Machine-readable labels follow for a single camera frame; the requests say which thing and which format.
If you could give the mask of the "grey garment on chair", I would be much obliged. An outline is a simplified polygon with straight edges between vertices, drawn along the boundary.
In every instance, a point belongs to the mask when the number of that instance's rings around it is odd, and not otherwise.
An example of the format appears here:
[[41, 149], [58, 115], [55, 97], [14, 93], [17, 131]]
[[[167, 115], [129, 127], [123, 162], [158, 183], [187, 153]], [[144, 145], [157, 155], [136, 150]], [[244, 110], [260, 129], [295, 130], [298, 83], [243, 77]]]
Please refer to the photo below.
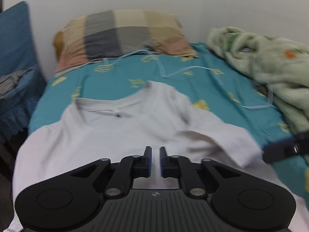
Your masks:
[[1, 100], [7, 93], [12, 91], [18, 85], [18, 81], [20, 80], [20, 78], [31, 70], [33, 70], [33, 68], [19, 70], [8, 75], [3, 75], [1, 77]]

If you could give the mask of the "blue covered sofa chair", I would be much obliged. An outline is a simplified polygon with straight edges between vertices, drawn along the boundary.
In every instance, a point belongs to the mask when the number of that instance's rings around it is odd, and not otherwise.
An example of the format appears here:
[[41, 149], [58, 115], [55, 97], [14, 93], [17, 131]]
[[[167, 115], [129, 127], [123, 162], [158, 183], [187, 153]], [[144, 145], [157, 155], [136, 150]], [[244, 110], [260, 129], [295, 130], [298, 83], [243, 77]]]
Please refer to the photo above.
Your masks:
[[36, 56], [28, 4], [1, 13], [1, 143], [27, 128], [46, 87]]

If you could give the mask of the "white t-shirt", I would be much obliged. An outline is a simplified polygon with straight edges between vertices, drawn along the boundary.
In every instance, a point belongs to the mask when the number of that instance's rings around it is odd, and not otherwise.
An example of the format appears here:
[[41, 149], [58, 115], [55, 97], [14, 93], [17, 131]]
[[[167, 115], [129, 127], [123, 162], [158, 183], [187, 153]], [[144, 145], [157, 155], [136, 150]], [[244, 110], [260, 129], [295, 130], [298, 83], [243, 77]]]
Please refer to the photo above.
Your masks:
[[9, 231], [308, 231], [245, 129], [149, 81], [76, 98], [19, 149]]

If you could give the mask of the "plaid pillow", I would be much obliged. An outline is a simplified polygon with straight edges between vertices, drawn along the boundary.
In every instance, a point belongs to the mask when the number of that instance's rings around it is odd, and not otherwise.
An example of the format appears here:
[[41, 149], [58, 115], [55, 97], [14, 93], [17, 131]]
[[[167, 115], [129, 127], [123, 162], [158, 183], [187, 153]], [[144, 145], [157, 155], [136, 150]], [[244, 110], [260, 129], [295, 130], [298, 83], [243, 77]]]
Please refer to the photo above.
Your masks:
[[54, 76], [137, 50], [196, 58], [181, 29], [174, 16], [154, 10], [116, 9], [74, 19], [54, 37]]

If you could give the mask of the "teal patterned bed sheet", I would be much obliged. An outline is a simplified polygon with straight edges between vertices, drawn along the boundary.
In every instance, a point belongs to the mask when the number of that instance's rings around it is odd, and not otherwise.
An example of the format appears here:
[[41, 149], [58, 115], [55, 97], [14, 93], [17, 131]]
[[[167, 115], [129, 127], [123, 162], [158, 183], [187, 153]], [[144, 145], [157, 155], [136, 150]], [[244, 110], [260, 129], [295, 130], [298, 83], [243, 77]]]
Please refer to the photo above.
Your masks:
[[275, 106], [252, 83], [196, 45], [199, 58], [138, 52], [89, 63], [52, 80], [30, 122], [15, 168], [14, 194], [100, 158], [118, 162], [152, 147], [149, 179], [138, 188], [173, 188], [160, 175], [159, 148], [199, 162], [210, 157], [306, 199], [304, 161], [267, 165], [258, 148], [290, 137]]

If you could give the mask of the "green fleece blanket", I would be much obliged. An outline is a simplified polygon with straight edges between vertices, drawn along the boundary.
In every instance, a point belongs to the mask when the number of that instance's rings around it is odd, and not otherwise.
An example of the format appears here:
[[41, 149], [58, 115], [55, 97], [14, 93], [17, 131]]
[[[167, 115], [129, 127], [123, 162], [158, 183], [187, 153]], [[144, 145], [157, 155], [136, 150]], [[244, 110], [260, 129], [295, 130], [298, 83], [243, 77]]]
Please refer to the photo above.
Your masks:
[[213, 28], [207, 46], [234, 69], [265, 85], [293, 133], [308, 131], [308, 47], [281, 37]]

